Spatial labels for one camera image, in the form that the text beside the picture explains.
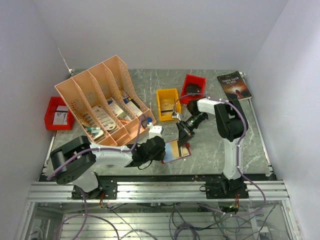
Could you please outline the red card holder wallet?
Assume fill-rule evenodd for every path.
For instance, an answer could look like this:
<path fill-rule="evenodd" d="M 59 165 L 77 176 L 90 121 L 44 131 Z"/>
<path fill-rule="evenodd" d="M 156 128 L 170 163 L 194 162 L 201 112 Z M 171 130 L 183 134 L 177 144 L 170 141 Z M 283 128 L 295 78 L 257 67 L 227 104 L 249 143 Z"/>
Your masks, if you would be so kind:
<path fill-rule="evenodd" d="M 186 143 L 185 146 L 188 147 L 189 156 L 190 156 L 191 155 L 190 144 Z M 178 148 L 179 148 L 179 146 L 178 146 L 177 139 L 170 141 L 170 142 L 166 142 L 165 143 L 165 156 L 164 156 L 164 159 L 161 161 L 162 164 L 167 164 L 167 163 L 179 160 L 179 159 L 185 159 L 185 158 L 189 157 L 189 156 L 179 157 Z"/>

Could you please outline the yellow plastic bin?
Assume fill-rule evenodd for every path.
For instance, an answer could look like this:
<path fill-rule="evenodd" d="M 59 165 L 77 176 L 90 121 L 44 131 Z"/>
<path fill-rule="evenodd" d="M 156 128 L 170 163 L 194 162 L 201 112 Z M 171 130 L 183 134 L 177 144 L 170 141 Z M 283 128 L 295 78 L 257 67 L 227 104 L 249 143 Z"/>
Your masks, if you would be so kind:
<path fill-rule="evenodd" d="M 158 106 L 158 117 L 161 122 L 173 121 L 172 113 L 182 113 L 182 107 L 178 101 L 179 94 L 176 88 L 165 88 L 156 90 L 156 102 Z"/>

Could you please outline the black credit card stack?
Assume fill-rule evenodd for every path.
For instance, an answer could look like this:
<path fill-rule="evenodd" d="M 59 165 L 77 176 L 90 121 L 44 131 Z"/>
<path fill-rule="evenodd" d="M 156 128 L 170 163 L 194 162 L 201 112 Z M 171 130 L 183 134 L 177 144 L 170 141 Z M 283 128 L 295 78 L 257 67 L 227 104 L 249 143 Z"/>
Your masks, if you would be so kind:
<path fill-rule="evenodd" d="M 186 94 L 197 94 L 201 92 L 201 87 L 198 84 L 195 83 L 189 83 L 186 87 L 185 87 L 185 93 Z"/>

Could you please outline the pink file organizer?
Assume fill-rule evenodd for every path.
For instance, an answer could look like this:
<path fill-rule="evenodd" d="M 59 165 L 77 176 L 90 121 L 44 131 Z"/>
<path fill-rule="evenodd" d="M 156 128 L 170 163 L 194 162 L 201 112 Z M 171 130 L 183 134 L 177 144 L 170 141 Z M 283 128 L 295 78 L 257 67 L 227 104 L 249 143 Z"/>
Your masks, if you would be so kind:
<path fill-rule="evenodd" d="M 139 99 L 125 62 L 117 55 L 57 84 L 56 90 L 81 128 L 100 127 L 98 136 L 86 130 L 94 143 L 122 146 L 144 134 L 142 120 L 156 118 Z"/>

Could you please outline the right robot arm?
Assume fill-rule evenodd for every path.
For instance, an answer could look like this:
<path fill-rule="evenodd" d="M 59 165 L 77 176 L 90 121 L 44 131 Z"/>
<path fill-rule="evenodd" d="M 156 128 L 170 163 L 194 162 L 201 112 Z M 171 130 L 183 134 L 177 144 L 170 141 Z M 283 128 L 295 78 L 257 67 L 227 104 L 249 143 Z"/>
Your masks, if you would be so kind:
<path fill-rule="evenodd" d="M 208 199 L 232 198 L 244 190 L 244 177 L 242 171 L 242 147 L 249 124 L 238 100 L 225 101 L 210 98 L 198 98 L 187 104 L 191 114 L 187 120 L 182 120 L 179 113 L 174 112 L 173 117 L 178 118 L 179 147 L 184 146 L 193 136 L 194 130 L 209 118 L 215 116 L 216 127 L 224 144 L 224 168 L 221 175 L 200 187 Z"/>

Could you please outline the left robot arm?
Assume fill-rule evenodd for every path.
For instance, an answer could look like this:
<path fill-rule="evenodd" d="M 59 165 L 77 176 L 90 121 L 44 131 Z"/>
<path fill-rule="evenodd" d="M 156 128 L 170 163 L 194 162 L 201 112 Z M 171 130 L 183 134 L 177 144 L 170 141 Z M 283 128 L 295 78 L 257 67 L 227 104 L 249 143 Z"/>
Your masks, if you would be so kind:
<path fill-rule="evenodd" d="M 96 199 L 102 193 L 98 175 L 92 166 L 141 167 L 147 162 L 162 161 L 166 155 L 166 143 L 155 136 L 146 142 L 123 146 L 104 146 L 90 142 L 87 136 L 77 137 L 50 153 L 53 173 L 47 180 L 55 179 L 59 185 L 72 183 L 85 194 Z"/>

